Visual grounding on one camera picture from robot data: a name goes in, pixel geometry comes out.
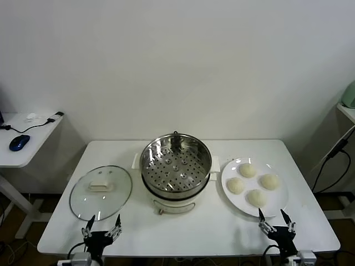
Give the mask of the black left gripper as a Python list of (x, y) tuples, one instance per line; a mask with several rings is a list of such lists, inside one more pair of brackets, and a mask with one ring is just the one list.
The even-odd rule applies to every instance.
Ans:
[(122, 232), (120, 214), (117, 216), (115, 226), (109, 231), (91, 232), (94, 221), (95, 215), (82, 228), (83, 241), (90, 254), (103, 254), (104, 248), (113, 244), (114, 239), (117, 239)]

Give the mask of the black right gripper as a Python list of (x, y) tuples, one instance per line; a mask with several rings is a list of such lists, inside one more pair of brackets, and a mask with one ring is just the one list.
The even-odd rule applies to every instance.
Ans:
[(261, 209), (258, 209), (258, 226), (262, 232), (268, 236), (269, 239), (275, 241), (278, 245), (281, 257), (290, 257), (297, 254), (297, 249), (293, 243), (293, 239), (296, 236), (295, 225), (296, 223), (291, 221), (289, 215), (284, 211), (280, 210), (283, 220), (286, 226), (271, 226), (266, 222), (266, 218), (263, 215)]

